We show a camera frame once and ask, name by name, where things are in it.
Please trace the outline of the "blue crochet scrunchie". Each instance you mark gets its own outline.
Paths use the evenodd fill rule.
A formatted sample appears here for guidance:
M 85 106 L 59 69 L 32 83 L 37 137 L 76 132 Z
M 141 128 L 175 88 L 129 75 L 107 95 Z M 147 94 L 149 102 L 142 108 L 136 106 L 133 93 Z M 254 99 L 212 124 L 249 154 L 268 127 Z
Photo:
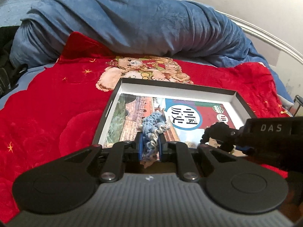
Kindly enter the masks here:
M 145 169 L 157 161 L 159 155 L 158 138 L 170 128 L 166 120 L 165 112 L 160 106 L 148 117 L 145 117 L 140 125 L 143 134 L 143 153 L 140 164 Z

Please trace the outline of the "colourful booklet in box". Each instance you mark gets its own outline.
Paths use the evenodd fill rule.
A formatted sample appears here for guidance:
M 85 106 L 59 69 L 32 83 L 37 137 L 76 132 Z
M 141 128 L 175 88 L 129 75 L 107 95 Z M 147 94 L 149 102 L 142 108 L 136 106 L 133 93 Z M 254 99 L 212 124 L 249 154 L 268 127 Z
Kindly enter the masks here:
M 216 122 L 231 128 L 242 125 L 231 104 L 178 100 L 163 96 L 140 96 L 122 93 L 111 107 L 99 144 L 105 148 L 124 140 L 134 140 L 143 119 L 159 112 L 159 121 L 168 124 L 166 140 L 181 141 L 196 147 L 204 130 Z

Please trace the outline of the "dark metal stool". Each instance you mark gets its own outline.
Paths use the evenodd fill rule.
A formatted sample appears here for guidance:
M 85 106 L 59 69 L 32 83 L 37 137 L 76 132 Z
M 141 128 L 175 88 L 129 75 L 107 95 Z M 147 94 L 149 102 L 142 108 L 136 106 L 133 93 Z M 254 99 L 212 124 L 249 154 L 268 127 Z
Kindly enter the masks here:
M 303 98 L 300 95 L 295 95 L 294 104 L 289 112 L 293 117 L 303 116 Z

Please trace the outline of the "black shallow box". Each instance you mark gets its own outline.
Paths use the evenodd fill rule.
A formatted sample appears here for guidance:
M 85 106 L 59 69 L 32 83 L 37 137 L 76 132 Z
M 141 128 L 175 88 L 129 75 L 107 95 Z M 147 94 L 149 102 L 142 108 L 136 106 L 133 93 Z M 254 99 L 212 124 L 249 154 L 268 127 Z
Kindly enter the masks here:
M 139 135 L 139 158 L 160 160 L 166 141 L 196 148 L 205 129 L 214 123 L 239 129 L 254 117 L 236 91 L 124 78 L 111 93 L 93 143 L 108 149 Z

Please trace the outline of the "red embroidered quilt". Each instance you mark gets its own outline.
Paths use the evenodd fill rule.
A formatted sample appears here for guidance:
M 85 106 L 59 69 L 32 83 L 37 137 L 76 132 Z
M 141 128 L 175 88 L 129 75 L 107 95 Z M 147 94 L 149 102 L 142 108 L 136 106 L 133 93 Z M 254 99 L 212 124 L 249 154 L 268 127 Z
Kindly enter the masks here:
M 55 65 L 10 96 L 1 109 L 1 221 L 19 213 L 12 195 L 16 177 L 91 145 L 122 77 L 234 90 L 259 118 L 287 116 L 277 84 L 259 60 L 216 68 L 151 55 L 118 55 L 74 32 Z

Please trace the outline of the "white bed headboard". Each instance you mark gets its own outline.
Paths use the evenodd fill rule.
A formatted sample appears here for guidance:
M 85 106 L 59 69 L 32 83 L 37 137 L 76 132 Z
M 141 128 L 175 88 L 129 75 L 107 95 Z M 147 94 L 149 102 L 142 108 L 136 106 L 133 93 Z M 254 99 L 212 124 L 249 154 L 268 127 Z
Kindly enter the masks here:
M 280 51 L 285 52 L 292 58 L 296 59 L 302 65 L 302 54 L 296 49 L 294 49 L 292 46 L 290 46 L 288 43 L 281 40 L 280 38 L 277 38 L 276 36 L 270 34 L 269 32 L 243 19 L 240 19 L 238 17 L 232 16 L 230 14 L 218 10 L 217 12 L 228 17 L 236 25 L 241 27 L 244 32 L 248 33 L 249 35 L 255 36 L 256 38 L 259 38 L 263 42 L 272 45 L 273 47 L 279 49 Z

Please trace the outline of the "blue plush blanket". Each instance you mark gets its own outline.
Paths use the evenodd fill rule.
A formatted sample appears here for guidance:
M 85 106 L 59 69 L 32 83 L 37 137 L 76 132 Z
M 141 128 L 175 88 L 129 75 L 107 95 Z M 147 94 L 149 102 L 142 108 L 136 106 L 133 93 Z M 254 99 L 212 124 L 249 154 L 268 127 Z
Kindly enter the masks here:
M 10 61 L 54 63 L 73 32 L 117 53 L 200 58 L 225 68 L 268 64 L 233 21 L 188 0 L 40 0 L 22 19 Z

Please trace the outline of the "black clothing pile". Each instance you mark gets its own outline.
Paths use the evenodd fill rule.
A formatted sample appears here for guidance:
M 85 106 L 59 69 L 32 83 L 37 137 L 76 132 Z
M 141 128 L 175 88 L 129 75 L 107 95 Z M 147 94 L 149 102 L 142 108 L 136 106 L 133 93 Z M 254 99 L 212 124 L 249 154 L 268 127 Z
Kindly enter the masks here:
M 15 67 L 10 61 L 10 52 L 19 26 L 1 27 L 1 97 L 15 89 L 18 80 L 27 72 L 28 65 Z

